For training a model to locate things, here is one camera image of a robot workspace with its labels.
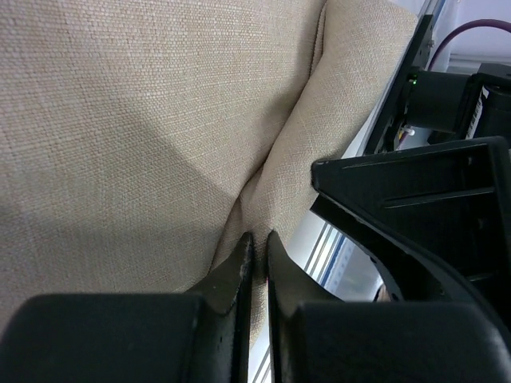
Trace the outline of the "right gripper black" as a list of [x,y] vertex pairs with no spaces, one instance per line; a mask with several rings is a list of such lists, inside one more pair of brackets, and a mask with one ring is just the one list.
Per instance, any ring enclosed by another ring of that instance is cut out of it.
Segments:
[[[467,22],[432,52],[434,22],[431,14],[420,19],[367,141],[367,154],[386,153],[311,166],[312,187],[359,218],[383,223],[406,209],[509,192],[510,67],[484,62],[476,73],[460,74],[434,65],[460,33],[509,31],[510,24]],[[434,145],[394,152],[417,128],[428,130]]]

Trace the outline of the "beige cloth napkin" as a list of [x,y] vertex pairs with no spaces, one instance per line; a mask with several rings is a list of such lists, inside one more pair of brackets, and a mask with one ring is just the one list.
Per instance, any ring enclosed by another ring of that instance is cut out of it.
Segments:
[[389,1],[4,1],[1,322],[38,294],[187,290],[313,204],[418,19]]

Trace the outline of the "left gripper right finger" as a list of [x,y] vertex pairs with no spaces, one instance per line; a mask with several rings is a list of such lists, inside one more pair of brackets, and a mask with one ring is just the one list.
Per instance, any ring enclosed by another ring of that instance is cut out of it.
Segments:
[[275,382],[507,382],[510,338],[476,307],[343,302],[267,237]]

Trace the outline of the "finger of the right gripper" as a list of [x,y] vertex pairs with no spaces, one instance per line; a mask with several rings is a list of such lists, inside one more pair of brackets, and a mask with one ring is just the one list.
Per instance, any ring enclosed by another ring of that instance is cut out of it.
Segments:
[[478,306],[489,318],[510,318],[510,302],[505,300],[510,280],[502,274],[456,267],[450,259],[416,243],[405,247],[322,196],[316,199],[312,211],[370,257],[392,300],[465,302]]

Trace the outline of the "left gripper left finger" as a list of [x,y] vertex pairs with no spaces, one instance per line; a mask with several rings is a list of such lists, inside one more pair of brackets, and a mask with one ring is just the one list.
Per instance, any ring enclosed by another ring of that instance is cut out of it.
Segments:
[[1,338],[4,382],[245,382],[252,236],[179,294],[44,294]]

